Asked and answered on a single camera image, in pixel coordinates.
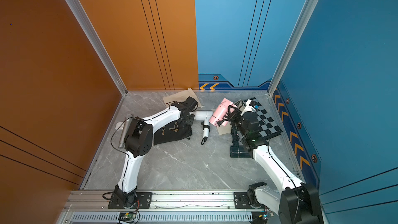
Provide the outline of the black drawstring dryer bag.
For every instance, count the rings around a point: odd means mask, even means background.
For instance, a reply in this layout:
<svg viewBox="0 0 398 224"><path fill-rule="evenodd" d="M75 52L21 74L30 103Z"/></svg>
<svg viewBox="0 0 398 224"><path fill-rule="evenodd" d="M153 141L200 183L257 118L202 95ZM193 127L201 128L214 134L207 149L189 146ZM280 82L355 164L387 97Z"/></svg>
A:
<svg viewBox="0 0 398 224"><path fill-rule="evenodd" d="M154 128L153 145L181 141L190 138L192 125L185 120L175 120L168 124L157 125Z"/></svg>

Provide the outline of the pink hair dryer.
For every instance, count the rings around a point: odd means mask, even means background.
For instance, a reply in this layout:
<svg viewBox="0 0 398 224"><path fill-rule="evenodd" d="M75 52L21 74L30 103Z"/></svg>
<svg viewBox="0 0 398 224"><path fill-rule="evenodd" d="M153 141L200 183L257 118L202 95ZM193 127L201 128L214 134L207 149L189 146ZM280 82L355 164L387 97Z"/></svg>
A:
<svg viewBox="0 0 398 224"><path fill-rule="evenodd" d="M234 112L237 108L237 105L235 105L232 101L224 98L222 102L218 105L216 110L213 112L209 123L216 126L226 126L229 121L228 121L228 116Z"/></svg>

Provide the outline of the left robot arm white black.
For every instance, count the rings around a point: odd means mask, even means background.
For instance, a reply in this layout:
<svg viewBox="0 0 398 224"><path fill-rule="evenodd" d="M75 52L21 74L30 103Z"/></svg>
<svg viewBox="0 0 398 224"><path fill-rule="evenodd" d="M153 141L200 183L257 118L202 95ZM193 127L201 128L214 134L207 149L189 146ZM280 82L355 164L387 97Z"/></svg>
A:
<svg viewBox="0 0 398 224"><path fill-rule="evenodd" d="M187 97L144 119L135 117L124 136L125 162L121 178L111 196L112 203L124 208L137 206L137 178L144 156L153 146L190 138L197 100Z"/></svg>

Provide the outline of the white hair dryer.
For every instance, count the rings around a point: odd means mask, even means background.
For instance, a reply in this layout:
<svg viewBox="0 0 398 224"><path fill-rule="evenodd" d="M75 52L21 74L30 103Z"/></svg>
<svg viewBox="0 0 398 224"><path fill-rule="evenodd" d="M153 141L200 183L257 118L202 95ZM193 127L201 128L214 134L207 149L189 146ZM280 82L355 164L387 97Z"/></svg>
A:
<svg viewBox="0 0 398 224"><path fill-rule="evenodd" d="M195 111L194 113L194 119L197 121L200 121L202 123L203 127L203 138L201 141L201 145L204 145L208 138L209 138L209 133L210 133L210 119L213 115L212 111Z"/></svg>

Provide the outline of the dark green hair dryer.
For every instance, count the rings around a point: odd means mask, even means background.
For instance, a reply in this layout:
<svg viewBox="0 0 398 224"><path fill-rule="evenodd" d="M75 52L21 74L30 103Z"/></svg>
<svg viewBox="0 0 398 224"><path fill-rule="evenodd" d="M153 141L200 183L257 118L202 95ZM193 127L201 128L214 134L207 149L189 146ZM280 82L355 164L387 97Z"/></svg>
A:
<svg viewBox="0 0 398 224"><path fill-rule="evenodd" d="M245 148L248 146L247 138L249 133L247 131L241 132L241 129L233 125L231 127L232 146L230 147L231 158L252 158L251 152Z"/></svg>

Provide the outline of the beige cloth bag right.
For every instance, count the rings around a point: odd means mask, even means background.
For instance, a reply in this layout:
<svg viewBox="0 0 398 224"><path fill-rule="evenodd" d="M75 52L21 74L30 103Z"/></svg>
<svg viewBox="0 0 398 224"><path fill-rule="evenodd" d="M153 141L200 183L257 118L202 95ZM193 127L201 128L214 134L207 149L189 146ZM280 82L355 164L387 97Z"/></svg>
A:
<svg viewBox="0 0 398 224"><path fill-rule="evenodd" d="M221 125L221 126L217 127L217 131L218 131L219 135L226 135L226 134L231 133L231 128L232 127L230 124L228 124L226 126Z"/></svg>

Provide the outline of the beige cloth bag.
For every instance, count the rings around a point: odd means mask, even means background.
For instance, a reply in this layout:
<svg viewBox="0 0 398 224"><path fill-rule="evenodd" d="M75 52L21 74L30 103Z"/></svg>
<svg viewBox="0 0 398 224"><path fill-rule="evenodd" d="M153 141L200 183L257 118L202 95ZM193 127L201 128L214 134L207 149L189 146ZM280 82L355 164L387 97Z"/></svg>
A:
<svg viewBox="0 0 398 224"><path fill-rule="evenodd" d="M230 124L228 124L226 126L221 125L221 126L217 127L217 131L218 131L219 135L226 135L226 134L231 133L231 128L232 127Z"/></svg>
<svg viewBox="0 0 398 224"><path fill-rule="evenodd" d="M198 98L198 96L195 94L195 92L191 88L188 88L187 90L184 90L184 91L177 92L177 93L175 93L173 95L170 95L170 96L166 96L166 97L163 98L163 101L164 101L165 104L166 103L171 103L171 102L174 102L174 101L185 101L189 96L194 98L197 101L198 108L202 108L203 107L201 102L200 102L200 100L199 100L199 98Z"/></svg>

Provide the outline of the beige cloth bag rear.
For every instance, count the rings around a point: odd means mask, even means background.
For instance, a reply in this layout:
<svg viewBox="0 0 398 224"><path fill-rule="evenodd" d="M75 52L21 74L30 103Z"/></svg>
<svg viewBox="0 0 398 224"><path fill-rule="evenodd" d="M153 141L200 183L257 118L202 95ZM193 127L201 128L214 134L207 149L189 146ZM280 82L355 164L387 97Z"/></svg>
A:
<svg viewBox="0 0 398 224"><path fill-rule="evenodd" d="M166 103L171 103L171 102L174 102L174 101L185 101L189 96L194 98L197 101L198 108L202 108L203 107L201 102L200 102L200 100L199 100L199 98L198 98L198 96L195 94L195 92L191 88L188 88L187 90L184 90L184 91L177 92L177 93L175 93L173 95L170 95L170 96L166 96L166 97L163 98L163 101L164 101L165 104Z"/></svg>

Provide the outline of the black white checkerboard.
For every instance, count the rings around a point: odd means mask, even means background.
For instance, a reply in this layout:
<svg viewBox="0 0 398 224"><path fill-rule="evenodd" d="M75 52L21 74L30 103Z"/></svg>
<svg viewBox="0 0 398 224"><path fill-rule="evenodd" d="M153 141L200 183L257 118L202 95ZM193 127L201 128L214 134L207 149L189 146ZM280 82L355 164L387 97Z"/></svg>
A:
<svg viewBox="0 0 398 224"><path fill-rule="evenodd" d="M253 106L259 121L259 133L266 140L275 138L283 132L270 113L257 101L256 98L248 99L246 106Z"/></svg>

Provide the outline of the black mounting plate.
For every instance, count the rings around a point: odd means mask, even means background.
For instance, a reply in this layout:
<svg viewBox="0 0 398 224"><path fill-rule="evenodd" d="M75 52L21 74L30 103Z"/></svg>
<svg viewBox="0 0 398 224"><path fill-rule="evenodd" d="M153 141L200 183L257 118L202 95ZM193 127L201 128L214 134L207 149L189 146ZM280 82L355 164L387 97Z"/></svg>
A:
<svg viewBox="0 0 398 224"><path fill-rule="evenodd" d="M152 192L131 192L125 193L113 193L108 209L149 209L152 200Z"/></svg>
<svg viewBox="0 0 398 224"><path fill-rule="evenodd" d="M251 204L248 192L237 191L233 193L234 207L236 209L255 209Z"/></svg>

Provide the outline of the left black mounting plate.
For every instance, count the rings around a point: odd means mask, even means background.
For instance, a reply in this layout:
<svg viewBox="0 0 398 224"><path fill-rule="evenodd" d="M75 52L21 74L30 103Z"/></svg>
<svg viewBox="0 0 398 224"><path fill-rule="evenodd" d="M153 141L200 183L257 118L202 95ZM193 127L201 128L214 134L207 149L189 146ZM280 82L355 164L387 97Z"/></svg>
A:
<svg viewBox="0 0 398 224"><path fill-rule="evenodd" d="M108 209L149 209L152 200L152 192L131 192L125 193L113 193Z"/></svg>

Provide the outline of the right green circuit board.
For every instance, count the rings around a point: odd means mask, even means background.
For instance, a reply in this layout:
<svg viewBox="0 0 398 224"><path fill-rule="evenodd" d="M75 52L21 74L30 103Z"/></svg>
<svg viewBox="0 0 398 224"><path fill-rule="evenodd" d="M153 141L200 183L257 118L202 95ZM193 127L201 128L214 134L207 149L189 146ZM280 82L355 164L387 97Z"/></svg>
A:
<svg viewBox="0 0 398 224"><path fill-rule="evenodd" d="M273 212L252 212L252 221L251 224L267 224L268 220L274 217Z"/></svg>

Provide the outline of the green circuit board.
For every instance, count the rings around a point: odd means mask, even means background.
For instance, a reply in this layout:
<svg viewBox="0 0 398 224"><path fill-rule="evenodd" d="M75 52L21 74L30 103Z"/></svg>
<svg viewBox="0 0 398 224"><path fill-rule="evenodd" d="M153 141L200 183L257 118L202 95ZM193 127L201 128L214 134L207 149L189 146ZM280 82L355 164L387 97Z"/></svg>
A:
<svg viewBox="0 0 398 224"><path fill-rule="evenodd" d="M122 212L118 216L119 224L134 224L138 220L136 212Z"/></svg>
<svg viewBox="0 0 398 224"><path fill-rule="evenodd" d="M252 221L251 224L267 224L268 220L274 217L273 212L252 212Z"/></svg>

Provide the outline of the left green circuit board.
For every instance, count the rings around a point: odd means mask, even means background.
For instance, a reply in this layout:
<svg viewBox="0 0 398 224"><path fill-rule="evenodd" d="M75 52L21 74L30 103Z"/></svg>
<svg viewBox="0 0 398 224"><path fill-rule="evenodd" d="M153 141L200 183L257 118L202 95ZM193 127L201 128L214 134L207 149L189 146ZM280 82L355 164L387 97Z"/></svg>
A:
<svg viewBox="0 0 398 224"><path fill-rule="evenodd" d="M118 216L119 224L134 224L138 220L136 212L122 212Z"/></svg>

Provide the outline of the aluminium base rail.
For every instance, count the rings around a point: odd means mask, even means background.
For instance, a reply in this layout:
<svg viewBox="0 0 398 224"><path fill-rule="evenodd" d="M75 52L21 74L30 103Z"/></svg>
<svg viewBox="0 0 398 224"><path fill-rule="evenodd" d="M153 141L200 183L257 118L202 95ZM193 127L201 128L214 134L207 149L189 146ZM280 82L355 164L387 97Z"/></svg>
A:
<svg viewBox="0 0 398 224"><path fill-rule="evenodd" d="M152 192L149 209L108 209L108 190L72 191L58 224L118 224L122 212L136 212L135 224L250 223L252 212L272 212L266 207L236 209L233 193L242 190L139 190ZM282 224L277 214L267 224Z"/></svg>

